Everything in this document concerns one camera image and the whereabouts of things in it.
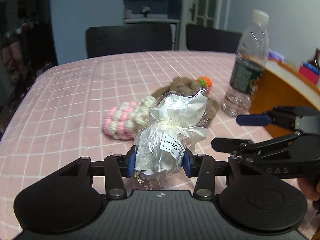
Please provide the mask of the person's right hand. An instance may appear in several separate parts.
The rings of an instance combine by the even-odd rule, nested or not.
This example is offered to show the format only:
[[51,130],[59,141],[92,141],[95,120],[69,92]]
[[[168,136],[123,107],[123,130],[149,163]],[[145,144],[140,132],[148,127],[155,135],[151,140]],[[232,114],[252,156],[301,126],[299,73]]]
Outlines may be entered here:
[[306,198],[313,201],[313,207],[317,210],[317,215],[319,215],[319,179],[298,178],[297,181]]

